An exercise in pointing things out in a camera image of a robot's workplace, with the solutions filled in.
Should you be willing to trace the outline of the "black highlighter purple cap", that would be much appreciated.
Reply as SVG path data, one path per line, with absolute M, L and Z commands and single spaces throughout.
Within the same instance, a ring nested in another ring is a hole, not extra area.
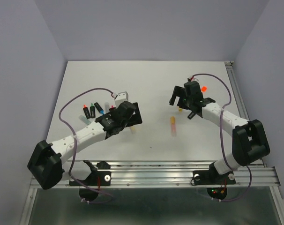
M 188 118 L 191 120 L 194 116 L 196 116 L 197 114 L 194 113 L 194 112 L 191 112 L 189 115 L 188 115 Z

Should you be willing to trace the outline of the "orange pen cap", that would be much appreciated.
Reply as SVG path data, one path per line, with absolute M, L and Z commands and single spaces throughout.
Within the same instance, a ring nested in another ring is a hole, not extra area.
M 203 86 L 202 88 L 201 88 L 201 91 L 202 92 L 205 92 L 207 90 L 207 87 L 205 87 L 205 86 Z

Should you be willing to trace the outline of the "black highlighter blue cap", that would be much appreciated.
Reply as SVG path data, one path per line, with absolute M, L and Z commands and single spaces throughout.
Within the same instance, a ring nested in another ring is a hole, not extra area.
M 104 110 L 103 108 L 100 106 L 100 104 L 98 102 L 94 103 L 95 108 L 97 109 L 97 111 L 101 114 L 104 115 Z

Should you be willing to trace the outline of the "black highlighter green cap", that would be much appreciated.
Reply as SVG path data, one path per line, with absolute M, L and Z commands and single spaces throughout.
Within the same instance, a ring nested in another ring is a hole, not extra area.
M 91 115 L 91 118 L 96 117 L 95 106 L 94 106 L 93 103 L 91 103 L 91 105 L 90 105 L 90 115 Z

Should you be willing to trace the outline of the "pastel green highlighter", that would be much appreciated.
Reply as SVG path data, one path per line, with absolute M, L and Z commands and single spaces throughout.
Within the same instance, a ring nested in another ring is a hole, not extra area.
M 91 121 L 89 119 L 87 119 L 85 116 L 80 115 L 79 119 L 85 124 L 85 125 L 89 125 L 91 124 Z

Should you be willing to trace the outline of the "black highlighter orange tip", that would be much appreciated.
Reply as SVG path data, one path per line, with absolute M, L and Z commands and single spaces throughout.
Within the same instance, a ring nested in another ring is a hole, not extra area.
M 90 111 L 89 111 L 89 109 L 88 109 L 88 107 L 86 105 L 83 105 L 83 111 L 84 111 L 86 119 L 90 119 L 91 118 L 91 114 L 90 114 Z

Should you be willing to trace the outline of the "pastel pink highlighter orange cap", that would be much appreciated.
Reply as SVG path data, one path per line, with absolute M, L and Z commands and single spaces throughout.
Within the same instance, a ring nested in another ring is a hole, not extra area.
M 176 136 L 177 135 L 177 133 L 176 133 L 176 120 L 175 120 L 174 116 L 172 116 L 170 118 L 170 125 L 171 125 L 171 135 Z

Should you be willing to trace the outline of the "grey highlighter orange cap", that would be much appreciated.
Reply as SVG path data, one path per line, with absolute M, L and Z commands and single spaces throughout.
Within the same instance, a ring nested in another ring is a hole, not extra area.
M 105 113 L 109 113 L 110 112 L 110 104 L 109 102 L 105 102 Z

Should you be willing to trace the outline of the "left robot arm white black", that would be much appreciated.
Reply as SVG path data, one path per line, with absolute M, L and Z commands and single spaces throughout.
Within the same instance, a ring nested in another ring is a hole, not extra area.
M 44 190 L 59 183 L 66 171 L 63 165 L 75 153 L 119 134 L 127 127 L 142 124 L 138 103 L 122 102 L 74 134 L 52 143 L 40 141 L 34 148 L 27 168 Z

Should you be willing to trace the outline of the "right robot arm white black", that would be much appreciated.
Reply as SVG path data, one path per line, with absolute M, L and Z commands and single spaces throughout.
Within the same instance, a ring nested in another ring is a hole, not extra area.
M 183 87 L 175 86 L 170 105 L 190 110 L 190 118 L 198 115 L 219 127 L 232 137 L 232 151 L 209 165 L 208 170 L 194 171 L 195 185 L 219 184 L 234 170 L 247 166 L 270 154 L 263 124 L 246 120 L 223 109 L 215 100 L 204 98 L 197 81 L 188 81 Z

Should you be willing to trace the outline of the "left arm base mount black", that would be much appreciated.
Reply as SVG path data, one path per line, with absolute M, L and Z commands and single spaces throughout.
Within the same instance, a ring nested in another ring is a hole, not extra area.
M 77 161 L 71 170 L 72 177 L 69 177 L 69 185 L 79 186 L 76 178 L 82 184 L 87 186 L 110 186 L 112 179 L 111 166 L 105 162 L 92 163 L 89 160 Z

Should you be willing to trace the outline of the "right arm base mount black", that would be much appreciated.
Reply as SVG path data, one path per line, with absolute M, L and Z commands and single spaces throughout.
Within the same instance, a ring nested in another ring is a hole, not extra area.
M 194 170 L 192 172 L 190 184 L 192 186 L 218 186 L 218 185 L 234 185 L 236 180 L 233 172 L 227 172 L 220 175 L 217 172 L 209 170 Z

